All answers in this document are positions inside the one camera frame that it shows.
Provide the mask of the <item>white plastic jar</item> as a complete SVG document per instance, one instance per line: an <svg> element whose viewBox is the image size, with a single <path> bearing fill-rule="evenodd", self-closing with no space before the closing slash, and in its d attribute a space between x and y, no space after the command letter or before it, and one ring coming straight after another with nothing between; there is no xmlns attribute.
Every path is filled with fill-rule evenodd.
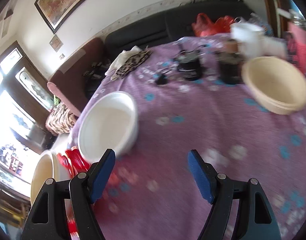
<svg viewBox="0 0 306 240"><path fill-rule="evenodd" d="M252 23L233 23L230 25L231 38L237 41L238 49L246 59L263 55L262 41L265 31Z"/></svg>

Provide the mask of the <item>pink thermos bottle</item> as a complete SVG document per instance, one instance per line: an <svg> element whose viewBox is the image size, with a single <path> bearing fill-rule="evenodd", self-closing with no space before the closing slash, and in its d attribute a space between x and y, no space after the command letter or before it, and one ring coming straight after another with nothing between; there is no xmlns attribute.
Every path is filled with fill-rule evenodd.
<svg viewBox="0 0 306 240"><path fill-rule="evenodd" d="M285 40L287 44L287 60L305 74L306 31L293 22L288 22L288 32L286 32Z"/></svg>

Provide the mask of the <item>white foam bowl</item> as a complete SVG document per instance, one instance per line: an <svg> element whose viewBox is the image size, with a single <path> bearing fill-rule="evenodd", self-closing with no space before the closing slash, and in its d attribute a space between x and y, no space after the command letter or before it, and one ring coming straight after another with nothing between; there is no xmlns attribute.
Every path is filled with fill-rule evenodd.
<svg viewBox="0 0 306 240"><path fill-rule="evenodd" d="M126 92L112 92L99 99L86 113L78 133L78 148L89 163L100 160L109 148L116 157L126 154L138 137L138 110Z"/></svg>
<svg viewBox="0 0 306 240"><path fill-rule="evenodd" d="M45 150L40 155L40 159L34 170L31 183L31 205L34 204L40 189L49 178L53 178L55 181L63 181L71 179L72 176L68 169L60 164L54 152Z"/></svg>

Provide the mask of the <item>black sofa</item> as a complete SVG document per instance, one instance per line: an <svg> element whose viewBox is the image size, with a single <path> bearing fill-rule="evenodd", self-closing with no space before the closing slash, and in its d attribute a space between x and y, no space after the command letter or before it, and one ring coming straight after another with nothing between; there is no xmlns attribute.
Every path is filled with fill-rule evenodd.
<svg viewBox="0 0 306 240"><path fill-rule="evenodd" d="M192 23L199 13L213 22L226 15L250 18L254 10L243 0L204 0L158 12L110 33L104 42L105 55L113 61L123 50L133 46L143 49L194 36Z"/></svg>

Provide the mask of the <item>dark jar with cork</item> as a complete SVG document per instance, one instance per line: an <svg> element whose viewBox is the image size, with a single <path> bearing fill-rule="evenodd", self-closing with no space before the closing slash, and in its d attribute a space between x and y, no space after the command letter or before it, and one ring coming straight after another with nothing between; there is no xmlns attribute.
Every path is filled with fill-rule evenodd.
<svg viewBox="0 0 306 240"><path fill-rule="evenodd" d="M219 78L228 85L242 83L241 68L244 56L238 50L238 42L229 39L224 43L224 49L216 52Z"/></svg>

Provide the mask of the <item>white cloth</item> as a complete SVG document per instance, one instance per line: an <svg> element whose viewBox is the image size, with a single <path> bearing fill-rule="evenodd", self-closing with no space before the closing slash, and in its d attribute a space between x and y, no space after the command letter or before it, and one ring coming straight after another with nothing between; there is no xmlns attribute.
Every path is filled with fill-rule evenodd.
<svg viewBox="0 0 306 240"><path fill-rule="evenodd" d="M123 50L110 64L109 69L105 72L105 76L108 76L109 74L112 74L115 70L119 69L128 58L130 58L133 55L136 55L141 51L141 48L138 46L132 47L131 50Z"/></svg>

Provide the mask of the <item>red plastic bag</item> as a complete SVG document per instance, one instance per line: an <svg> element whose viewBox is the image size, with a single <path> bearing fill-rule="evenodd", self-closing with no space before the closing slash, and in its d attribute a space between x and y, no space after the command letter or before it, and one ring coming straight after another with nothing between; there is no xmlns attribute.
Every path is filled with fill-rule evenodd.
<svg viewBox="0 0 306 240"><path fill-rule="evenodd" d="M199 13L196 22L192 23L192 29L196 37L206 37L219 33L229 33L230 25L235 23L231 16L220 17L213 22L205 13Z"/></svg>

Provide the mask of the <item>cream plastic bowl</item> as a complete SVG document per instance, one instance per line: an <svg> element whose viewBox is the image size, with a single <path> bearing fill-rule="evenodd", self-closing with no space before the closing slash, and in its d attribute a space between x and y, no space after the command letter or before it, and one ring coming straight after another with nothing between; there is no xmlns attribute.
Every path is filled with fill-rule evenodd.
<svg viewBox="0 0 306 240"><path fill-rule="evenodd" d="M289 115L306 107L306 77L275 56L262 56L242 66L241 77L255 100L267 110Z"/></svg>

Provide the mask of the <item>patterned blanket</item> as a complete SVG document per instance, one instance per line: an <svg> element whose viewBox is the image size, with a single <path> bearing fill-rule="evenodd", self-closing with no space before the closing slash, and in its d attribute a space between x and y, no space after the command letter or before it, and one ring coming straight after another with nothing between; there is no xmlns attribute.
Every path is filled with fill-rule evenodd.
<svg viewBox="0 0 306 240"><path fill-rule="evenodd" d="M46 129L54 136L63 133L70 133L77 121L71 110L62 102L56 105L50 112L45 126Z"/></svg>

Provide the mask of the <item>red glass plate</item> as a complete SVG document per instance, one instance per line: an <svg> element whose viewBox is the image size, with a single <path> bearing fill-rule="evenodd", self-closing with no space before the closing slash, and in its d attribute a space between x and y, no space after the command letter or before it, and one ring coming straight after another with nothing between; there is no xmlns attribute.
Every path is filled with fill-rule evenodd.
<svg viewBox="0 0 306 240"><path fill-rule="evenodd" d="M65 150L64 154L56 154L57 159L62 168L69 173L69 179L72 179L80 172L87 172L90 168L90 164L83 159L80 154L79 148L73 146ZM68 228L72 239L80 239L76 226L76 221L72 211L72 205L69 203L69 209L66 211L68 218Z"/></svg>

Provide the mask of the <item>purple floral tablecloth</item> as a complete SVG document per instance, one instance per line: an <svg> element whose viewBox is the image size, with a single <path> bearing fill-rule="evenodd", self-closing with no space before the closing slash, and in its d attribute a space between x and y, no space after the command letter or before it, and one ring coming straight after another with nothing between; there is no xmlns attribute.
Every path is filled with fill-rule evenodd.
<svg viewBox="0 0 306 240"><path fill-rule="evenodd" d="M156 85L161 70L175 68L179 49L171 42L154 47L149 59L124 79L104 79L88 101L86 109L121 90L138 107L136 143L117 159L113 178L94 205L106 239L197 239L210 205L189 170L192 149L231 179L256 178L282 239L306 239L306 107L276 115L244 85L223 83L214 50L226 39L183 39L188 50L202 46L207 73L197 81L173 70L166 85Z"/></svg>

